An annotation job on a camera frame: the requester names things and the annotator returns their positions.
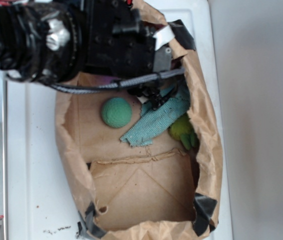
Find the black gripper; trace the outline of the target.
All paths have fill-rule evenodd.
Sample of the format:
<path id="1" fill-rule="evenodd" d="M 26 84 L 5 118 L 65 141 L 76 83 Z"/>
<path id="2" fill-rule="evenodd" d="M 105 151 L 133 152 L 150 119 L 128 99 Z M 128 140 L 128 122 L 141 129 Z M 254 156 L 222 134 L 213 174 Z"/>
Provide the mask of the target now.
<path id="1" fill-rule="evenodd" d="M 171 51 L 156 45 L 156 29 L 141 19 L 138 9 L 124 0 L 86 0 L 84 9 L 84 72 L 134 78 L 170 70 Z"/>

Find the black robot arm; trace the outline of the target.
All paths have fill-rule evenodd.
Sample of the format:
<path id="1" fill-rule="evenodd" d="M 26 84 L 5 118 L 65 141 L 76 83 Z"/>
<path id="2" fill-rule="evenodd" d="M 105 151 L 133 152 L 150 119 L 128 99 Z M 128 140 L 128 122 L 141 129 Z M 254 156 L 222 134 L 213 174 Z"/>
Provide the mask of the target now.
<path id="1" fill-rule="evenodd" d="M 79 72 L 133 78 L 169 70 L 155 28 L 122 0 L 0 4 L 0 70 L 17 82 L 67 82 Z"/>

